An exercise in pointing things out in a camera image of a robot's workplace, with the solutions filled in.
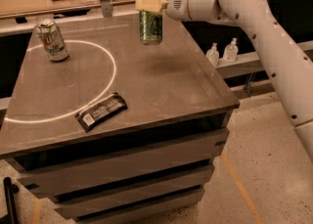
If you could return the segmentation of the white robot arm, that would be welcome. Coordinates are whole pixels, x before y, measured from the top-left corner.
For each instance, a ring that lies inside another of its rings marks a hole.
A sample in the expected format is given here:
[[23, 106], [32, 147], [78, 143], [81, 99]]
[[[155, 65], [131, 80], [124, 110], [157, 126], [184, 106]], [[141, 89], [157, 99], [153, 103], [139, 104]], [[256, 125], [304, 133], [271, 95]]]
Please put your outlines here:
[[267, 0], [136, 0], [138, 11], [165, 12], [180, 22], [241, 28], [313, 160], [313, 62], [272, 15]]

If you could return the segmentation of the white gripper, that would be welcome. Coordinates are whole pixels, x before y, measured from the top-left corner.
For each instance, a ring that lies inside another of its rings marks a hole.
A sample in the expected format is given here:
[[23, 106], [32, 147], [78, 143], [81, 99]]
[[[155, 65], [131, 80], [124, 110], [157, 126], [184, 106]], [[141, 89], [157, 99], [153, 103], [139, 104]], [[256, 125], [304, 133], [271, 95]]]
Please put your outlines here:
[[135, 8], [138, 11], [159, 13], [165, 9], [165, 13], [172, 19], [181, 22], [189, 21], [189, 0], [135, 0]]

